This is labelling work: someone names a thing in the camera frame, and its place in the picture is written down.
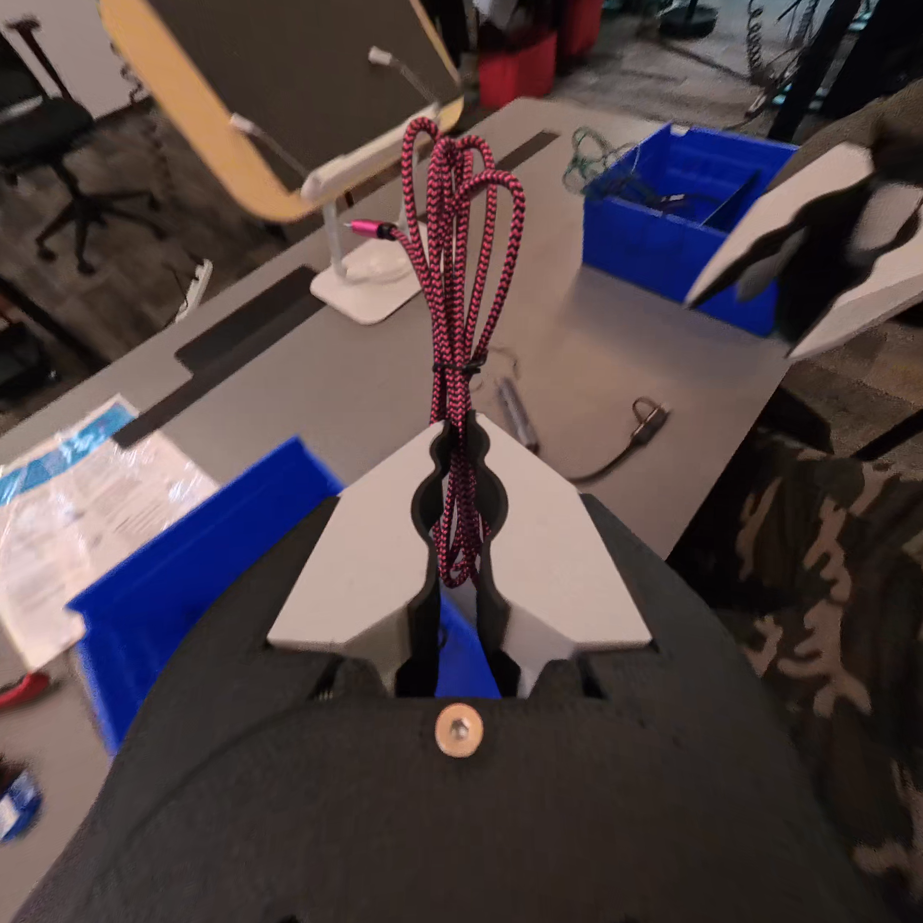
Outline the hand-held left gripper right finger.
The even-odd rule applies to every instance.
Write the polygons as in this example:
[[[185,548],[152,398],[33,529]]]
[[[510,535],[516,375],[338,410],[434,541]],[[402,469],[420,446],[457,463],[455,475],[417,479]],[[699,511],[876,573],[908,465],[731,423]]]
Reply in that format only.
[[[538,675],[585,652],[640,649],[652,632],[580,491],[484,414],[469,414],[487,526],[477,630],[493,667]]]

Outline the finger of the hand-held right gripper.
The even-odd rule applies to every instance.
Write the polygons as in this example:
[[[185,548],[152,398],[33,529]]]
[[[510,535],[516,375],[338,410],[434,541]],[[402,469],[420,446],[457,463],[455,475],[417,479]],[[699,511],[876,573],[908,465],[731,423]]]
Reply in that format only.
[[[869,179],[873,167],[870,149],[842,143],[765,192],[699,273],[684,306],[699,307],[753,264],[778,254],[791,234],[817,220],[821,203]]]
[[[779,272],[787,360],[829,352],[921,300],[921,185],[786,182],[793,232]]]

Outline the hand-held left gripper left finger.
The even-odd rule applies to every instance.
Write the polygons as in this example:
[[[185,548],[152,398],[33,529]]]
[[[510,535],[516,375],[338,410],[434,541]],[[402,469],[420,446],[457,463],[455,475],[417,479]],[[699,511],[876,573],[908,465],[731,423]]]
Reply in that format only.
[[[384,685],[412,655],[409,606],[429,563],[412,500],[437,470],[431,424],[337,497],[268,632],[277,649],[339,654],[375,666]]]

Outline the blue bin with black divider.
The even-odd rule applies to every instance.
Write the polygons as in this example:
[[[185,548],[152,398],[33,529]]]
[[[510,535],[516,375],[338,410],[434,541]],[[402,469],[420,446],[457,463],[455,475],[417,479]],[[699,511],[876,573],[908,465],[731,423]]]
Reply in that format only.
[[[583,189],[583,263],[683,303],[791,160],[791,144],[667,124],[609,156]]]

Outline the grey usb hub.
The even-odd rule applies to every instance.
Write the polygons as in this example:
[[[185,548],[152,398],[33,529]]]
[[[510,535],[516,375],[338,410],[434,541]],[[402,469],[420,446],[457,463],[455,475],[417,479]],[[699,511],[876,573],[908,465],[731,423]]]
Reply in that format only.
[[[497,393],[514,438],[532,455],[540,457],[540,440],[513,380],[509,377],[502,377],[497,386]],[[635,399],[631,409],[636,425],[625,448],[595,471],[581,475],[567,475],[565,478],[571,485],[591,486],[604,480],[624,462],[646,448],[663,430],[671,415],[671,411],[662,403],[644,396]]]

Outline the blue bin with marker label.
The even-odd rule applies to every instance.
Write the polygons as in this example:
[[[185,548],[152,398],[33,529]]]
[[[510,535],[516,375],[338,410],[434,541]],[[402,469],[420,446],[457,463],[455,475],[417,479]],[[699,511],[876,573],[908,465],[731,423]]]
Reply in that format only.
[[[297,439],[274,449],[164,533],[78,594],[78,644],[89,696],[110,756],[145,698],[179,654],[175,717],[195,712],[193,734],[229,723],[239,709],[254,720],[259,698],[307,701],[352,661],[371,668],[385,696],[499,698],[474,628],[440,599],[427,529],[441,511],[436,472],[412,500],[412,521],[429,552],[424,588],[409,606],[412,655],[395,683],[375,666],[339,654],[277,649],[267,636],[323,527],[339,488]]]

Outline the white printed paper sheet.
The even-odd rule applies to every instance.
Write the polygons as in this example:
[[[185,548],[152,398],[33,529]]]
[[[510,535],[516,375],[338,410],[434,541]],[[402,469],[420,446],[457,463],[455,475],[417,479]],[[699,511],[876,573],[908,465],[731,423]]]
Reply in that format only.
[[[83,638],[78,594],[218,489],[167,437],[124,449],[115,434],[1,507],[2,628],[27,673]]]

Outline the blue and white leaflet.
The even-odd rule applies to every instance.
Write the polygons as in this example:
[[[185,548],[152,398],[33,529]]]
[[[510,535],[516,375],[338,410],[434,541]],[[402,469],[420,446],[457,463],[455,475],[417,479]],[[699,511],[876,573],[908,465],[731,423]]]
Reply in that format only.
[[[1,467],[1,507],[43,487],[103,446],[121,428],[135,420],[138,410],[115,395],[77,423],[39,442]]]

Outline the white power strip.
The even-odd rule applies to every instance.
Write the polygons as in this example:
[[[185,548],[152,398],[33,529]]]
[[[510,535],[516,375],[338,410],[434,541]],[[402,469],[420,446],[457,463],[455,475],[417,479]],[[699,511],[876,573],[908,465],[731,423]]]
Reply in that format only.
[[[212,280],[212,274],[213,262],[211,260],[204,259],[197,263],[191,281],[185,289],[182,302],[173,318],[174,324],[182,322],[200,307]]]

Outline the red and black tool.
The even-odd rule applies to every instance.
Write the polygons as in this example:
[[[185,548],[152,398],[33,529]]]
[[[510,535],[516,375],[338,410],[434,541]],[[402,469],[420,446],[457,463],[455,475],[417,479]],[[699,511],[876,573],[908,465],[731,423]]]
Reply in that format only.
[[[42,671],[22,675],[1,686],[1,712],[24,707],[43,696],[51,687],[50,676]]]

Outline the small blue white box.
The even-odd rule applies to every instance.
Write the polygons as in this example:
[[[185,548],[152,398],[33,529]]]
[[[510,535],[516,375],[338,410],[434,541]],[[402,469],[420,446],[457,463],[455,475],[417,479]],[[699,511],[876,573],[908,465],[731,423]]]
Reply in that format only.
[[[43,795],[27,768],[7,767],[1,786],[1,844],[23,836],[36,821]]]

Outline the white base acrylic leg stand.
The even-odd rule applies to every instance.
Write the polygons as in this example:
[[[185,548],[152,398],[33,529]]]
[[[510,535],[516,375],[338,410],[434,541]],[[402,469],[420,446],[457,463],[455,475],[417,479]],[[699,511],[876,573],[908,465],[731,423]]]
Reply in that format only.
[[[275,225],[323,216],[311,293],[363,326],[420,292],[399,245],[345,248],[338,203],[399,163],[418,117],[452,129],[460,74],[421,2],[102,1],[100,21],[214,177]]]

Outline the black office chair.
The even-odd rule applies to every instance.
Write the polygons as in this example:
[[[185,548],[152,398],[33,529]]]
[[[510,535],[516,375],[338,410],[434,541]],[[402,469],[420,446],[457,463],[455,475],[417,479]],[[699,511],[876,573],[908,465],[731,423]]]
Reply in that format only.
[[[80,150],[90,140],[95,121],[89,110],[79,102],[63,83],[61,75],[40,45],[37,34],[40,21],[33,15],[19,17],[4,25],[29,48],[44,71],[59,88],[53,96],[29,70],[19,52],[2,35],[2,178],[15,186],[18,179],[30,171],[47,168],[53,171],[66,189],[69,201],[52,222],[35,238],[40,260],[56,260],[48,240],[65,227],[75,231],[75,263],[82,275],[92,275],[95,268],[87,261],[86,247],[92,225],[107,227],[107,218],[144,227],[159,241],[168,233],[151,217],[127,210],[124,202],[143,201],[156,212],[161,203],[147,189],[90,193],[82,189],[76,175],[67,167],[68,155]]]

